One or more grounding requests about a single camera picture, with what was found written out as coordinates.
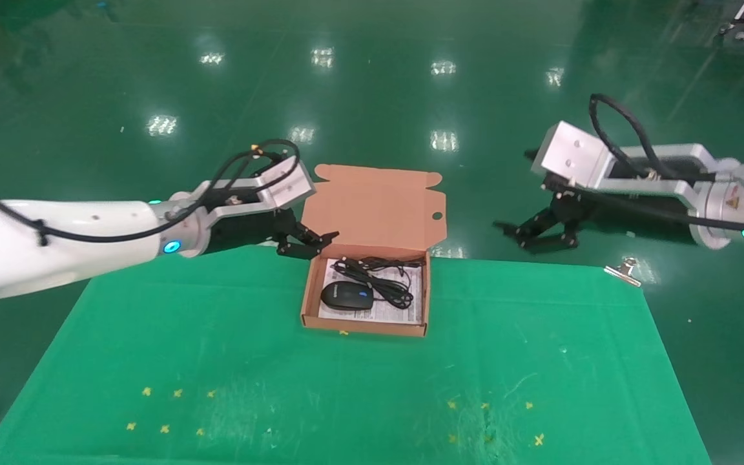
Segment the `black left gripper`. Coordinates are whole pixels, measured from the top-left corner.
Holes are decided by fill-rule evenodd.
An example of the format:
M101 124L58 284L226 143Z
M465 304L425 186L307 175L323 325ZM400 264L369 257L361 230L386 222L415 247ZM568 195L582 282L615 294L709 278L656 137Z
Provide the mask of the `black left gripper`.
M298 223L289 209L222 218L210 229L209 250L227 251L271 242L280 256L311 261L339 236L339 231L319 234ZM297 242L287 242L291 235Z

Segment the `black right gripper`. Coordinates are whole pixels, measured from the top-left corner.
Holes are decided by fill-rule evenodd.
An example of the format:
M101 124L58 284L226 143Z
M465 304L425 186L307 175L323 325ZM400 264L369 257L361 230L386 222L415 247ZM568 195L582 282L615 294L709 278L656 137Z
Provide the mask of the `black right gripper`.
M690 225L645 214L643 209L670 214L688 214L676 198L647 195L605 194L605 201L585 194L554 194L550 205L520 225L493 221L503 235L517 239L519 247L532 254L554 253L579 246L578 232L597 231L608 235L692 236ZM557 225L561 232L545 234Z

